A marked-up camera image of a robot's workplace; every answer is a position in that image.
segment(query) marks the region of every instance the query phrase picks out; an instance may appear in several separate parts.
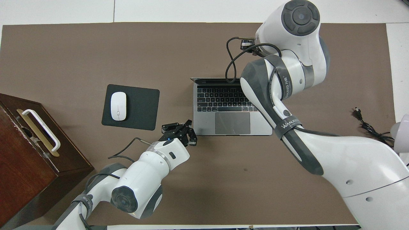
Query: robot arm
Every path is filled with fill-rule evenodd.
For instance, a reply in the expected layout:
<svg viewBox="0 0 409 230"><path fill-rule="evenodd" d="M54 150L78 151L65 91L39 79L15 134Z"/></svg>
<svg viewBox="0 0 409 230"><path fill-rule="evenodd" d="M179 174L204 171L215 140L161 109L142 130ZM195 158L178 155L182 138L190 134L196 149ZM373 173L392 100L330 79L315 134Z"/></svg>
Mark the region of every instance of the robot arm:
<svg viewBox="0 0 409 230"><path fill-rule="evenodd" d="M403 229L409 224L409 171L387 145L369 138L334 137L303 129L282 100L321 83L329 55L318 36L319 13L306 0L279 7L256 33L255 43L272 43L243 70L246 97L274 128L297 161L337 189L363 229Z"/></svg>
<svg viewBox="0 0 409 230"><path fill-rule="evenodd" d="M87 182L84 192L72 202L53 229L90 230L85 220L101 201L110 202L138 219L151 216L162 199L162 179L189 159L185 147L196 145L197 138L190 125L191 120L185 124L163 125L163 136L150 144L129 168L119 163L105 166L92 183Z"/></svg>

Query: white computer mouse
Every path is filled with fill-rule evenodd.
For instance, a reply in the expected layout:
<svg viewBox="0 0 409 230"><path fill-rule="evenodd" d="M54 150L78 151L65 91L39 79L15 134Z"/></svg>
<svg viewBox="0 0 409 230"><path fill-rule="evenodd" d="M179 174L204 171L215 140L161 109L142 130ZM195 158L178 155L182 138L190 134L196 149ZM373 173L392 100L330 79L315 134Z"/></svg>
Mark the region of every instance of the white computer mouse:
<svg viewBox="0 0 409 230"><path fill-rule="evenodd" d="M126 94L115 92L111 96L111 116L116 121L123 121L126 118Z"/></svg>

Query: white handle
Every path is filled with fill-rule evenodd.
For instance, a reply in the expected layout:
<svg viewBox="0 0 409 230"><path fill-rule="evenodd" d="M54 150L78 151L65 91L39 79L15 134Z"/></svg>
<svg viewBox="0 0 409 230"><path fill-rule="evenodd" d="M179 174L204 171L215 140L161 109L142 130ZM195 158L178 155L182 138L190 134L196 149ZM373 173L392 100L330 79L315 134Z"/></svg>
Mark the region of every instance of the white handle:
<svg viewBox="0 0 409 230"><path fill-rule="evenodd" d="M57 149L60 148L61 143L57 139L57 137L54 135L54 133L51 132L51 130L48 128L48 126L44 123L44 121L40 118L40 116L32 109L26 109L24 112L22 112L23 115L27 115L28 113L31 113L34 118L40 123L40 125L44 128L44 130L48 133L48 135L51 137L51 139L55 142L55 147L51 151L57 151Z"/></svg>

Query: brown wooden box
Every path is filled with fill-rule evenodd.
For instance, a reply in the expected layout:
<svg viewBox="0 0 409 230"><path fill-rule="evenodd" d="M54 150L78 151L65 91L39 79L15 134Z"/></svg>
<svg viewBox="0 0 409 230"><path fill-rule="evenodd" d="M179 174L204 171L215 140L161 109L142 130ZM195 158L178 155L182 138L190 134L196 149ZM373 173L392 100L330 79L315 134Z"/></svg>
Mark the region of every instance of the brown wooden box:
<svg viewBox="0 0 409 230"><path fill-rule="evenodd" d="M61 143L56 151L58 157L50 154L44 144L48 140L54 145L54 141L40 123L28 115L47 140L38 140L39 135L17 109L37 112ZM15 228L42 216L93 169L40 103L0 94L2 229Z"/></svg>

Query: table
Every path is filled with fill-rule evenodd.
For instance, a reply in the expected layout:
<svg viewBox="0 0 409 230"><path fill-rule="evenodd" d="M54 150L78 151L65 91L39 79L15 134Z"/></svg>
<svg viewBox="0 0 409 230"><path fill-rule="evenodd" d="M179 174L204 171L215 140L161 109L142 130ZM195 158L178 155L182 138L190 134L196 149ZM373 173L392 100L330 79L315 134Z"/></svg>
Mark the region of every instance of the table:
<svg viewBox="0 0 409 230"><path fill-rule="evenodd" d="M100 170L135 136L154 141L160 125L191 119L190 77L223 77L225 41L253 36L259 23L108 23L3 28L0 90L44 107ZM285 104L308 129L365 136L350 115L359 106L371 124L395 122L385 24L323 24L331 53L325 81ZM238 74L251 55L240 58ZM108 84L156 88L155 131L101 125ZM135 144L126 156L146 149ZM154 215L136 220L100 204L89 224L354 224L338 192L310 175L275 136L199 137L191 158L163 181ZM83 190L80 183L35 224L52 224Z"/></svg>

